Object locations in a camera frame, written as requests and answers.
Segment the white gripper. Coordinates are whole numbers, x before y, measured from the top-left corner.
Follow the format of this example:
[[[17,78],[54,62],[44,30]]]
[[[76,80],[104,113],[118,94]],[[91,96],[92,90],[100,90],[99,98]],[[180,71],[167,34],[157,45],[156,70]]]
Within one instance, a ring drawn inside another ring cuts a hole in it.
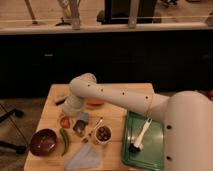
[[[82,98],[68,96],[62,105],[62,111],[67,116],[76,117],[82,111],[83,104]]]

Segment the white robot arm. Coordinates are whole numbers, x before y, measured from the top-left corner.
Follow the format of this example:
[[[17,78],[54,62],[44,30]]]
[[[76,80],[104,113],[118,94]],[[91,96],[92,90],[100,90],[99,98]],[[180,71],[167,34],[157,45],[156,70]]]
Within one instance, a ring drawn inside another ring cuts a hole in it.
[[[62,105],[80,113],[86,98],[97,98],[164,124],[164,171],[213,171],[213,101],[196,91],[171,97],[107,87],[91,73],[71,80]]]

